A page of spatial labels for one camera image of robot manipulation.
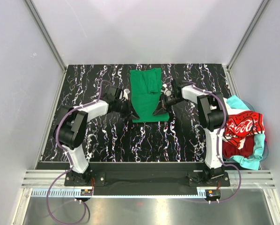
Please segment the green t shirt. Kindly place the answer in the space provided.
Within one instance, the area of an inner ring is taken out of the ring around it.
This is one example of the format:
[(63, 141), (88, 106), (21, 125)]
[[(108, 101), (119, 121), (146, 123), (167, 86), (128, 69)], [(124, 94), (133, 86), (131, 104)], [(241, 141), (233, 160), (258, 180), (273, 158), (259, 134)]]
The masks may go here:
[(162, 70), (153, 68), (150, 70), (131, 70), (131, 102), (138, 114), (138, 119), (133, 123), (162, 122), (169, 120), (169, 113), (154, 116), (160, 100), (162, 89)]

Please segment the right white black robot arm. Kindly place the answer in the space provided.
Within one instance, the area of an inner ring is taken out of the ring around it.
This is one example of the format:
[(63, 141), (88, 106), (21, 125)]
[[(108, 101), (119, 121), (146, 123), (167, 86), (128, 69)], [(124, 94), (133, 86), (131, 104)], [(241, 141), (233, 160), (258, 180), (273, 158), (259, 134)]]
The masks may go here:
[(193, 82), (177, 83), (176, 80), (172, 80), (171, 88), (167, 84), (162, 85), (160, 100), (153, 115), (167, 113), (173, 105), (182, 101), (197, 104), (199, 122), (206, 135), (206, 167), (195, 176), (188, 175), (189, 181), (211, 184), (224, 176), (222, 138), (228, 111), (223, 95), (220, 92), (200, 89)]

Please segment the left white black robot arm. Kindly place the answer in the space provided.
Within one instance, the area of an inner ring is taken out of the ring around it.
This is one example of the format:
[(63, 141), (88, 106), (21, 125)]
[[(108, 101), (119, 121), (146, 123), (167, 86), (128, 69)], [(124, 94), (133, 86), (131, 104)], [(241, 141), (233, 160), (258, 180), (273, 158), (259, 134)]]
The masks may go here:
[(61, 108), (56, 120), (54, 138), (69, 160), (68, 175), (73, 182), (82, 186), (91, 182), (90, 165), (82, 147), (91, 120), (112, 112), (119, 113), (122, 118), (139, 119), (129, 94), (129, 89), (111, 86), (90, 103)]

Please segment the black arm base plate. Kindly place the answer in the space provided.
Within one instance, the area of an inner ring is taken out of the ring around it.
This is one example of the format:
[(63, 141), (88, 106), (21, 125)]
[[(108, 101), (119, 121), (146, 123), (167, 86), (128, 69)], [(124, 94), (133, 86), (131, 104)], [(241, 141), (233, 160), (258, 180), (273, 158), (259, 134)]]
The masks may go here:
[(103, 191), (118, 192), (144, 190), (158, 194), (185, 194), (194, 188), (230, 187), (228, 173), (211, 184), (189, 181), (188, 175), (197, 175), (205, 169), (204, 163), (90, 163), (91, 182), (80, 185), (66, 175), (65, 186), (94, 187)]

